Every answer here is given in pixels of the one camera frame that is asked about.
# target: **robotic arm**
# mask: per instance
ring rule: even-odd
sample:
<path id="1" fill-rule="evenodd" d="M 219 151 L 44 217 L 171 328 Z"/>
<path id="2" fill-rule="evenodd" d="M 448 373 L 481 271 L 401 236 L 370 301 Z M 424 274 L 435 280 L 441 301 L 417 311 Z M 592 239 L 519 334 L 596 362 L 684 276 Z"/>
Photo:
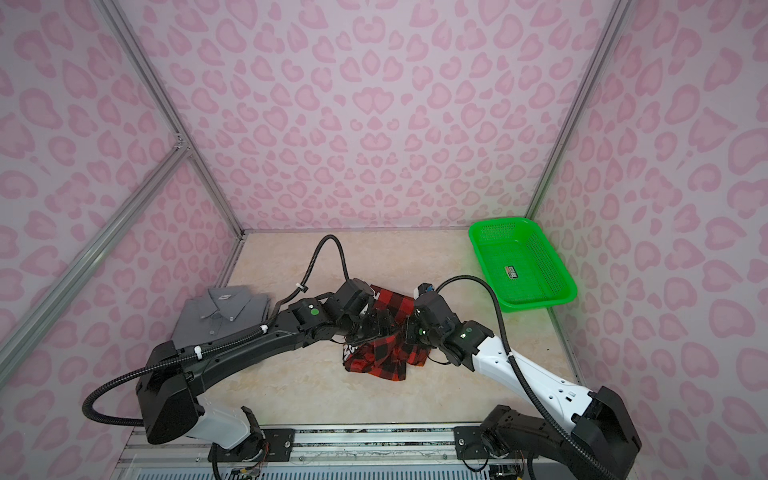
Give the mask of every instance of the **robotic arm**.
<path id="1" fill-rule="evenodd" d="M 439 294 L 444 285 L 465 278 L 479 281 L 492 294 L 500 336 L 475 321 L 462 322 Z M 285 301 L 302 290 L 297 289 Z M 367 283 L 348 278 L 335 293 L 298 300 L 282 312 L 283 301 L 278 302 L 266 323 L 231 337 L 180 349 L 173 342 L 162 343 L 150 354 L 147 367 L 90 394 L 83 413 L 97 422 L 142 425 L 151 444 L 181 436 L 211 442 L 209 459 L 213 462 L 221 455 L 228 461 L 262 459 L 266 440 L 253 412 L 247 407 L 216 406 L 204 393 L 241 369 L 334 335 L 345 336 L 350 345 L 391 335 L 395 324 L 387 312 L 372 308 L 374 301 L 375 294 Z M 437 290 L 419 295 L 406 324 L 407 343 L 440 349 L 453 365 L 496 380 L 527 399 L 544 417 L 497 406 L 481 425 L 489 455 L 504 458 L 509 452 L 524 450 L 563 463 L 577 478 L 626 478 L 641 442 L 618 395 L 606 387 L 595 393 L 566 382 L 511 350 L 505 338 L 492 290 L 482 280 L 467 276 L 455 277 Z M 136 378 L 142 419 L 119 419 L 93 409 L 104 393 Z"/>

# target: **diagonal metal beam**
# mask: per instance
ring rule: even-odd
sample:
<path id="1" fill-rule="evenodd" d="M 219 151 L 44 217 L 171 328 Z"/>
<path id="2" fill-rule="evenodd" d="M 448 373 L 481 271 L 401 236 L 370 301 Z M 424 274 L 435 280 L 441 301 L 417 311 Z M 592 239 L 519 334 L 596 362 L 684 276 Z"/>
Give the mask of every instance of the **diagonal metal beam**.
<path id="1" fill-rule="evenodd" d="M 75 257 L 45 297 L 21 318 L 19 327 L 0 348 L 0 388 L 45 338 L 58 317 L 93 277 L 98 267 L 109 257 L 185 159 L 191 160 L 191 152 L 182 141 Z"/>
<path id="2" fill-rule="evenodd" d="M 173 130 L 177 138 L 180 141 L 185 141 L 189 144 L 193 151 L 192 165 L 197 173 L 200 175 L 200 179 L 203 181 L 203 185 L 210 194 L 214 203 L 219 211 L 222 213 L 230 229 L 235 233 L 237 238 L 242 238 L 243 227 L 240 225 L 240 221 L 237 219 L 232 207 L 227 201 L 227 197 L 219 188 L 219 185 L 214 180 L 214 176 L 211 174 L 208 166 L 205 164 L 204 157 L 200 150 L 194 143 L 194 139 L 190 135 L 190 132 L 184 126 L 181 116 L 178 110 L 174 106 L 173 101 L 170 99 L 170 95 L 165 90 L 160 77 L 154 70 L 154 67 L 147 59 L 147 55 L 144 49 L 141 47 L 141 43 L 134 32 L 133 27 L 128 22 L 123 9 L 120 7 L 118 0 L 93 0 L 101 14 L 104 16 L 104 20 L 109 25 L 112 33 L 117 41 L 120 43 L 123 51 L 128 59 L 133 64 L 136 72 L 138 73 L 144 85 L 149 91 L 149 95 L 154 99 L 160 112 L 163 114 L 165 121 Z"/>
<path id="3" fill-rule="evenodd" d="M 594 52 L 592 52 L 592 57 L 587 64 L 584 78 L 581 80 L 578 90 L 576 90 L 574 101 L 571 104 L 571 108 L 568 110 L 568 114 L 565 116 L 563 127 L 560 129 L 558 137 L 554 143 L 554 148 L 552 148 L 552 152 L 547 159 L 544 173 L 541 175 L 541 178 L 539 178 L 531 203 L 525 211 L 526 218 L 533 220 L 536 216 L 536 212 L 541 206 L 541 202 L 544 200 L 544 195 L 547 193 L 549 184 L 552 182 L 554 173 L 557 171 L 558 166 L 562 161 L 564 153 L 568 147 L 568 142 L 571 141 L 571 137 L 573 137 L 573 134 L 576 131 L 578 122 L 584 111 L 587 109 L 587 103 L 589 102 L 594 89 L 597 87 L 608 62 L 611 60 L 611 55 L 621 37 L 621 31 L 624 28 L 624 24 L 627 22 L 635 3 L 635 0 L 616 0 L 611 9 L 611 13 L 608 14 L 608 20 L 605 22 L 603 33 L 598 40 L 598 45 Z"/>

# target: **pink heart pattern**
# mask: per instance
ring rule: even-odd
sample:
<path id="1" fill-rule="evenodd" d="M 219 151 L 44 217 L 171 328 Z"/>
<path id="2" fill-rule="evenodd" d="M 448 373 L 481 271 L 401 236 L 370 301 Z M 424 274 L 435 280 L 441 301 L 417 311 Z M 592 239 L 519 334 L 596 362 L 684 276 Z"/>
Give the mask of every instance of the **pink heart pattern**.
<path id="1" fill-rule="evenodd" d="M 754 9 L 638 2 L 537 217 L 579 288 L 556 310 L 586 382 L 619 392 L 640 431 L 639 478 L 768 477 L 768 10 Z"/>
<path id="2" fill-rule="evenodd" d="M 523 214 L 611 5 L 219 3 L 123 6 L 206 139 L 198 145 L 240 222 L 256 229 L 446 227 Z M 166 38 L 189 46 L 168 48 Z M 213 76 L 223 81 L 209 86 Z M 713 84 L 726 80 L 713 74 Z M 429 160 L 442 151 L 442 163 Z M 456 205 L 434 201 L 446 178 L 472 182 Z M 295 183 L 303 187 L 286 189 Z"/>
<path id="3" fill-rule="evenodd" d="M 175 142 L 90 3 L 3 18 L 0 343 Z"/>
<path id="4" fill-rule="evenodd" d="M 141 240 L 148 234 L 162 247 L 146 248 Z M 184 301 L 216 281 L 232 243 L 200 179 L 183 164 L 0 392 L 0 452 L 12 455 L 0 465 L 0 476 L 109 476 L 131 429 L 86 420 L 82 398 L 107 378 L 146 363 L 150 346 L 170 336 Z M 132 389 L 123 395 L 135 402 Z M 101 408 L 138 415 L 123 404 Z M 31 454 L 41 450 L 41 458 Z"/>

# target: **pink leopard print wallpaper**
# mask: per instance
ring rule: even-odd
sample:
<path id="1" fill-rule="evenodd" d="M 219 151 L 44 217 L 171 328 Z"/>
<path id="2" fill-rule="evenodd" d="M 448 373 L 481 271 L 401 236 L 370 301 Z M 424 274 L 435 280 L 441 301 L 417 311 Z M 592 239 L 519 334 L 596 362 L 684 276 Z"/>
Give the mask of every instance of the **pink leopard print wallpaper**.
<path id="1" fill-rule="evenodd" d="M 0 345 L 175 140 L 88 0 L 0 5 Z"/>
<path id="2" fill-rule="evenodd" d="M 246 227 L 520 215 L 612 0 L 121 3 Z"/>
<path id="3" fill-rule="evenodd" d="M 768 3 L 643 0 L 538 216 L 642 480 L 768 478 Z"/>
<path id="4" fill-rule="evenodd" d="M 232 245 L 230 229 L 183 164 L 0 392 L 0 477 L 109 474 L 131 428 L 87 420 L 83 399 L 144 366 L 170 338 L 184 301 L 216 281 Z M 138 417 L 134 383 L 96 408 Z"/>

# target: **beige tabletop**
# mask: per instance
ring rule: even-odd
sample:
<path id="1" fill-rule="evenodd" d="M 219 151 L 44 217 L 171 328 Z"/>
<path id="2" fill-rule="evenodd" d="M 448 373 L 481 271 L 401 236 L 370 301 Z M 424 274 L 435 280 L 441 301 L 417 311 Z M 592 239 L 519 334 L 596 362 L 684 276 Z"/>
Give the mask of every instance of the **beige tabletop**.
<path id="1" fill-rule="evenodd" d="M 283 298 L 301 281 L 324 233 L 251 233 L 229 284 Z M 397 230 L 336 233 L 349 275 L 412 295 L 427 282 L 438 285 L 459 274 L 482 277 L 466 230 Z M 336 291 L 343 274 L 336 245 L 319 255 L 307 296 Z M 476 283 L 459 281 L 441 294 L 462 321 L 475 320 L 498 333 L 490 297 Z M 513 349 L 573 381 L 546 310 L 506 313 Z M 427 362 L 408 366 L 406 379 L 391 382 L 347 372 L 342 346 L 318 342 L 282 353 L 238 372 L 208 390 L 206 397 L 232 407 L 247 406 L 262 425 L 482 421 L 497 405 L 528 415 L 533 406 L 493 380 L 465 367 Z M 432 351 L 432 358 L 445 361 Z"/>

